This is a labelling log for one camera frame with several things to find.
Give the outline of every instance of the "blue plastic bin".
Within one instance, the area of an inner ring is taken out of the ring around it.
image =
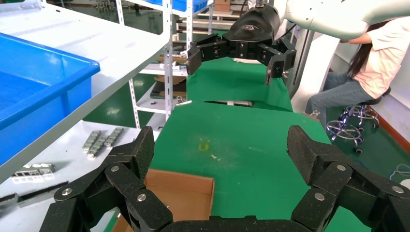
[[[155,5],[162,5],[162,0],[145,0],[149,3],[155,4]],[[193,1],[193,11],[197,12],[200,9],[203,9],[206,7],[206,3],[208,0],[194,0]],[[172,9],[178,10],[178,11],[186,11],[187,10],[187,1],[186,0],[173,0],[172,1]]]
[[[91,98],[90,59],[0,33],[0,165]]]

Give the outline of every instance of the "long black hair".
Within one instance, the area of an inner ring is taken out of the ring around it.
[[[388,21],[370,25],[370,27],[367,29],[367,31],[369,32],[371,30],[379,29],[379,28],[383,27],[386,23],[388,23]],[[351,59],[350,67],[347,71],[348,75],[351,78],[354,78],[359,73],[359,71],[363,67],[363,65],[366,63],[372,47],[373,47],[373,45],[371,43],[362,44],[359,51],[357,51],[357,53]]]

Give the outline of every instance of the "green table surface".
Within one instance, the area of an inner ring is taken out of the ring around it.
[[[151,168],[214,178],[212,215],[290,219],[309,189],[286,152],[291,125],[329,142],[320,123],[296,113],[195,101],[177,106]],[[326,232],[346,231],[370,229],[340,208]]]
[[[187,78],[187,98],[192,101],[257,101],[257,108],[292,111],[289,93],[281,78],[264,85],[266,66],[221,58],[203,62]]]

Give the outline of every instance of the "rolling stool base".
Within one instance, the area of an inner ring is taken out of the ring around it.
[[[368,108],[367,105],[361,105],[361,106],[355,105],[355,106],[346,107],[344,114],[347,114],[351,110],[352,107],[354,108],[351,112],[351,115],[360,119],[359,125],[357,126],[360,132],[364,131],[362,127],[362,123],[364,120],[369,120],[369,119],[375,120],[375,123],[373,123],[373,128],[374,129],[379,128],[379,123],[380,123],[378,119],[379,115],[377,114],[376,111],[374,111],[371,108]]]
[[[353,125],[345,124],[343,121],[330,121],[326,124],[326,129],[333,135],[332,142],[337,138],[342,138],[345,140],[353,140],[354,148],[353,151],[361,154],[363,150],[359,148],[359,143],[363,142],[362,135],[359,129]]]

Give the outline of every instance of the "pink shirt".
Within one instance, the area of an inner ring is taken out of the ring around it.
[[[376,99],[389,88],[401,67],[410,44],[410,17],[392,20],[367,34],[373,47],[366,65],[354,79],[360,82],[366,93]]]

